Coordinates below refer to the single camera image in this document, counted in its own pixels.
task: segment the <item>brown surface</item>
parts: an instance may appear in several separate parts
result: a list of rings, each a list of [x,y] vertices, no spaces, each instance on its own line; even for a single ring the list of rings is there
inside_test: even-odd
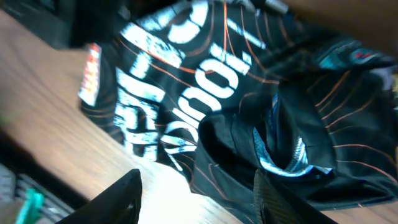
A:
[[[93,198],[138,168],[140,223],[239,223],[191,194],[171,168],[124,153],[78,111],[86,53],[57,52],[1,11],[0,43],[0,126],[56,177]],[[326,214],[339,223],[397,223],[398,203]]]

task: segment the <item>blurry dark object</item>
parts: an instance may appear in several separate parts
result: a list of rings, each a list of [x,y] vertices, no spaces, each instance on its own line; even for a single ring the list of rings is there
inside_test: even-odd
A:
[[[260,224],[336,223],[259,169],[254,178],[254,206]]]
[[[141,175],[138,169],[134,169],[57,224],[136,224],[141,209],[141,195]]]
[[[55,49],[112,39],[129,21],[176,0],[0,0],[0,7]]]

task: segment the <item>red and white label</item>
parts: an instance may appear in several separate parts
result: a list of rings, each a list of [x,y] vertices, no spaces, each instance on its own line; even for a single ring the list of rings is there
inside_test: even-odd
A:
[[[79,92],[79,97],[90,106],[95,106],[98,90],[100,89],[100,67],[101,47],[97,44],[92,44]]]

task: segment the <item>black fabric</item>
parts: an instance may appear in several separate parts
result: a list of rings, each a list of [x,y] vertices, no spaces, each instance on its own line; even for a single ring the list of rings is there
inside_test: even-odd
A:
[[[371,72],[393,62],[380,52],[290,16],[203,1],[166,7],[99,46],[98,96],[89,105],[80,95],[82,112],[242,222],[256,222],[255,127],[281,168],[300,136],[309,164],[333,169],[275,175],[316,209],[397,197],[395,106]]]

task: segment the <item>table surface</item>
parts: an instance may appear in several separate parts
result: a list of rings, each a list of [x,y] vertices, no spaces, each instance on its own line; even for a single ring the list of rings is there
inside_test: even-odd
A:
[[[0,11],[0,126],[35,160],[93,198],[126,172],[141,170],[140,223],[240,223],[191,194],[172,168],[130,156],[78,110],[87,54],[56,51]],[[397,223],[398,203],[325,212],[338,223]]]

